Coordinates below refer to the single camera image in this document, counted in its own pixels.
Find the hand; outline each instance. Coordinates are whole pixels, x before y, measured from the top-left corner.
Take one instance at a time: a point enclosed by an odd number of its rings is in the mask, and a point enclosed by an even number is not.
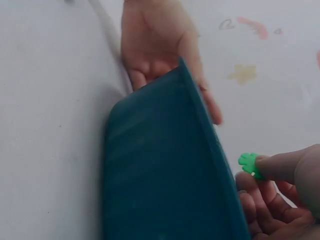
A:
[[[198,49],[198,32],[179,0],[126,0],[121,50],[133,90],[154,81],[186,61],[215,124],[222,114],[210,94]]]
[[[252,239],[320,239],[320,225],[315,224],[315,217],[320,219],[320,145],[259,156],[256,166],[267,181],[245,172],[236,176]],[[297,208],[277,193],[276,186]]]

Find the teal plastic tray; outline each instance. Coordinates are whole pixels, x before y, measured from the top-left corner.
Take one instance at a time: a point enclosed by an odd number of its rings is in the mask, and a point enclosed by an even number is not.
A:
[[[105,240],[249,240],[234,178],[183,62],[107,123]]]

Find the printed star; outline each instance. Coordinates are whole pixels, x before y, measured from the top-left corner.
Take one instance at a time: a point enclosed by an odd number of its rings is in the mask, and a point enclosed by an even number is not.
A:
[[[234,66],[234,73],[231,73],[228,76],[228,79],[236,79],[239,85],[245,85],[256,77],[257,73],[255,65],[243,66],[242,64],[237,64]]]

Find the white surface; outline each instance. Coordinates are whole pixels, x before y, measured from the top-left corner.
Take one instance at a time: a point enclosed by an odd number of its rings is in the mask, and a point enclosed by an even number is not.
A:
[[[87,0],[0,1],[0,240],[99,239],[104,124],[129,91],[105,28]]]
[[[240,170],[243,152],[271,155],[319,142],[320,3],[183,3],[200,31],[232,170]],[[103,6],[119,32],[121,0]],[[268,39],[237,17],[264,24]],[[226,19],[235,28],[219,30]],[[105,21],[88,0],[0,1],[0,240],[99,239],[103,123],[130,91],[119,81],[117,36]],[[273,34],[278,28],[283,34]],[[238,64],[256,65],[256,79],[228,79]]]

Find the green plastic toy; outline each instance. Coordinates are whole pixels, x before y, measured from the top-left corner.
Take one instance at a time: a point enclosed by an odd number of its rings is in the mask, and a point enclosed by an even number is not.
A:
[[[256,158],[258,154],[256,153],[244,153],[240,156],[238,163],[242,166],[243,171],[251,174],[256,179],[264,180],[258,168],[256,167]]]

